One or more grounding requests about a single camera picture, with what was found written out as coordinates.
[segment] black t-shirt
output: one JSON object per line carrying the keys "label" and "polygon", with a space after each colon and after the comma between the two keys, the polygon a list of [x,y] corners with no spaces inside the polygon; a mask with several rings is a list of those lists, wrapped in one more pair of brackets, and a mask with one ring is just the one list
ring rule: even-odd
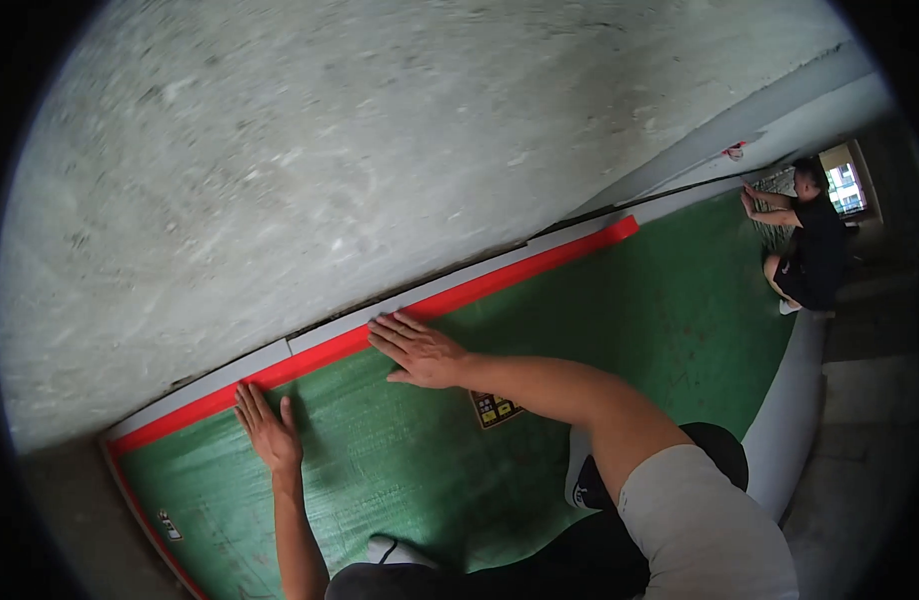
{"label": "black t-shirt", "polygon": [[847,266],[847,227],[826,195],[791,203],[802,227],[792,233],[804,283],[818,305],[832,308]]}

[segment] black shorts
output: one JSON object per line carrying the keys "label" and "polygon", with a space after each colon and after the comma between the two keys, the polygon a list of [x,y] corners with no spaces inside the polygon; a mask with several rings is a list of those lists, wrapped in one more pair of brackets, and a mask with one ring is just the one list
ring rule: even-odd
{"label": "black shorts", "polygon": [[795,255],[783,256],[776,265],[776,272],[772,274],[773,282],[793,300],[810,310],[825,310],[821,302],[811,293],[803,272],[802,263]]}

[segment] person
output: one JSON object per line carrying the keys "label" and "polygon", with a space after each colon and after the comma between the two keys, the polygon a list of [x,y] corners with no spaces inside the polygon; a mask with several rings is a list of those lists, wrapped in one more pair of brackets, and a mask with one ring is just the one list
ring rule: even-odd
{"label": "person", "polygon": [[346,566],[331,582],[303,506],[303,451],[290,399],[281,400],[280,422],[261,390],[240,384],[237,419],[272,474],[287,600],[799,597],[790,550],[745,494],[746,459],[726,430],[700,423],[691,434],[623,379],[592,366],[468,352],[399,312],[368,327],[370,344],[401,367],[389,382],[489,391],[572,425],[567,501],[605,510],[531,557],[469,574],[376,535],[369,562]]}
{"label": "person", "polygon": [[[800,310],[831,310],[847,264],[847,231],[829,199],[829,181],[815,158],[792,163],[793,190],[786,196],[761,192],[743,183],[740,199],[746,216],[767,225],[794,226],[790,250],[763,262],[766,281],[782,298],[783,315]],[[757,212],[754,200],[778,210]]]}

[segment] window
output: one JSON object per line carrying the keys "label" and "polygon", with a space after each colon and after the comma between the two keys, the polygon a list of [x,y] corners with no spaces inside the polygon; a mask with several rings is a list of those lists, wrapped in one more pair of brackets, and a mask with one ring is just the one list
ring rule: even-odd
{"label": "window", "polygon": [[829,180],[829,200],[840,215],[850,215],[867,207],[852,164],[847,162],[830,169],[826,179]]}

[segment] green protective floor covering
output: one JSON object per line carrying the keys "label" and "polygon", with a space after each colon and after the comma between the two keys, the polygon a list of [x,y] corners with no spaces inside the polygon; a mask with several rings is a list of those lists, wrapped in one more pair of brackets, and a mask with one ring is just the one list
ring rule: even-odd
{"label": "green protective floor covering", "polygon": [[[432,325],[470,350],[619,374],[678,423],[719,424],[741,439],[794,321],[778,315],[759,256],[738,195],[727,194]],[[306,508],[331,573],[364,560],[375,533],[453,569],[496,567],[588,514],[563,499],[566,425],[520,414],[481,430],[463,390],[387,383],[393,367],[370,348],[267,394],[304,407]],[[282,596],[270,475],[232,411],[120,464],[149,521],[159,528],[166,510],[184,536],[167,546],[211,600]]]}

